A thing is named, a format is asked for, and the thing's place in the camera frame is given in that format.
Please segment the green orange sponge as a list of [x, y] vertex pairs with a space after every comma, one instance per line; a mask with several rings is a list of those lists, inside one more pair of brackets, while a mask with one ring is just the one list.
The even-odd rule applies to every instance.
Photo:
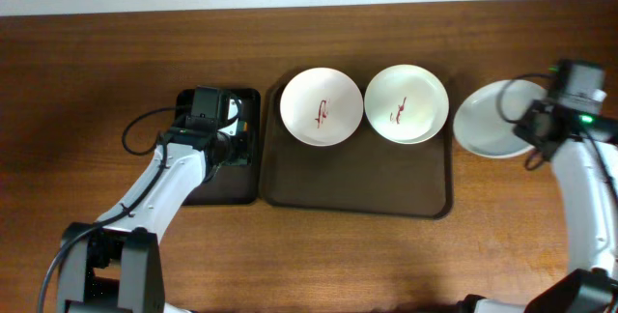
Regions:
[[240, 132], [245, 134], [251, 130], [251, 125], [248, 122], [242, 121], [239, 123]]

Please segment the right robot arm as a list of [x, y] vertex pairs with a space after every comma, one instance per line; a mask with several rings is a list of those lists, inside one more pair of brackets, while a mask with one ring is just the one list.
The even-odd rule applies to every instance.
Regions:
[[559, 60], [551, 85], [517, 118], [495, 101], [498, 117], [548, 162], [565, 210], [568, 274], [526, 304], [469, 295], [458, 312], [614, 312], [617, 309], [617, 122], [602, 116], [604, 68]]

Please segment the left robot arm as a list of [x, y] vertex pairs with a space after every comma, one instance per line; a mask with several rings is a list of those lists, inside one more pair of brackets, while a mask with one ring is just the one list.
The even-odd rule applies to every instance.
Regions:
[[159, 244], [181, 206], [233, 206], [258, 194], [261, 96], [255, 89], [181, 91], [171, 126], [129, 191], [93, 223], [74, 222], [48, 274], [59, 312], [176, 311]]

